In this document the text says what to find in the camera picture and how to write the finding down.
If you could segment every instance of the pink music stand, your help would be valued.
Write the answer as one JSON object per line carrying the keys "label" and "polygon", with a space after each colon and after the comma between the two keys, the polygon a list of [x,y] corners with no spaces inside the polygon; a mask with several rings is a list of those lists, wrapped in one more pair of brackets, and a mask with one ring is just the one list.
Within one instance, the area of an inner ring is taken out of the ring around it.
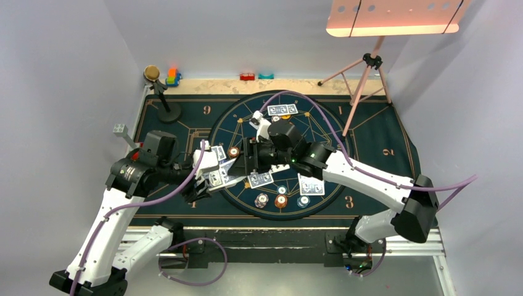
{"label": "pink music stand", "polygon": [[[342,75],[352,108],[345,124],[343,136],[347,135],[350,122],[359,102],[384,90],[387,102],[390,100],[385,75],[380,68],[382,59],[378,55],[385,36],[445,34],[458,31],[458,23],[472,0],[333,0],[331,15],[327,22],[327,32],[335,37],[378,36],[376,45],[370,54],[339,70],[334,75],[318,82],[321,86],[337,75]],[[344,72],[366,62],[355,95],[348,86]],[[383,87],[360,99],[371,69],[379,72]]]}

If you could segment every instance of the poker table mat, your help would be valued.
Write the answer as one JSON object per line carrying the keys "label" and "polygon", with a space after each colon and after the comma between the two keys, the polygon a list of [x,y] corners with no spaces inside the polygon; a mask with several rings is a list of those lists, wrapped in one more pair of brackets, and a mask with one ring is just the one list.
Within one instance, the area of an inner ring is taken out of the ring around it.
{"label": "poker table mat", "polygon": [[[279,91],[258,92],[252,95],[204,94],[165,95],[168,102],[177,102],[182,116],[176,123],[163,124],[157,118],[162,104],[155,95],[148,95],[136,128],[134,140],[143,142],[152,130],[174,134],[180,151],[192,152],[199,148],[201,139],[212,146],[222,145],[227,153],[230,147],[239,147],[243,137],[254,137],[256,130],[249,125],[249,118],[267,99]],[[312,95],[326,114],[329,122],[341,137],[351,105],[349,96]],[[337,147],[325,121],[314,106],[297,96],[285,94],[270,105],[295,104],[299,113],[288,119],[307,141],[322,142]],[[391,174],[417,177],[421,173],[418,153],[411,143],[399,116],[384,96],[373,96],[360,102],[351,123],[344,145],[354,159],[387,171]],[[186,226],[201,227],[347,227],[359,215],[372,215],[387,208],[380,202],[353,189],[325,182],[325,195],[310,196],[306,208],[297,205],[300,189],[297,174],[286,170],[273,174],[274,184],[250,188],[247,179],[237,185],[214,193],[211,198],[187,204],[181,196],[174,196],[160,205],[142,207],[135,214],[131,226],[150,226],[157,218],[167,216]],[[288,190],[287,206],[274,204],[276,189]],[[176,186],[160,186],[148,199],[157,199],[174,190]],[[254,206],[259,193],[270,201],[263,208]]]}

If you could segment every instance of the tripod clamp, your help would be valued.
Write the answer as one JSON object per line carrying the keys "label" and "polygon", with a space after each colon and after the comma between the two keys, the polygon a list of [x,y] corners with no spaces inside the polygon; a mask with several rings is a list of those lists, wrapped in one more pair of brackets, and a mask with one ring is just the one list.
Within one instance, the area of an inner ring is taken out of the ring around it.
{"label": "tripod clamp", "polygon": [[371,68],[374,67],[375,70],[379,69],[381,64],[383,64],[383,61],[379,55],[372,58],[371,54],[364,54],[363,60],[367,63],[367,66],[371,66]]}

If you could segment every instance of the black stand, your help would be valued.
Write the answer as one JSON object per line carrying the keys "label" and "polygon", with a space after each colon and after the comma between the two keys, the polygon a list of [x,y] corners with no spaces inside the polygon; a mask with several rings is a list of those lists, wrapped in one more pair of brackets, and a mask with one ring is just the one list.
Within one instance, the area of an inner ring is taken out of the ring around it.
{"label": "black stand", "polygon": [[158,119],[162,123],[174,123],[181,117],[181,106],[175,102],[167,102],[163,92],[167,89],[167,86],[158,80],[152,83],[149,89],[154,89],[154,94],[158,95],[158,98],[162,102],[163,108],[158,109]]}

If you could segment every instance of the pink panel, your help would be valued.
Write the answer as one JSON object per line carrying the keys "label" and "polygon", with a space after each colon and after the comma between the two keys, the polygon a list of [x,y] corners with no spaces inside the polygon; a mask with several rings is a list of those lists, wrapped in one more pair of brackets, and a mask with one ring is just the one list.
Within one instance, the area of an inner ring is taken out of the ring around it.
{"label": "pink panel", "polygon": [[336,37],[454,33],[470,1],[460,7],[462,0],[362,0],[356,17],[360,0],[333,0],[327,32]]}

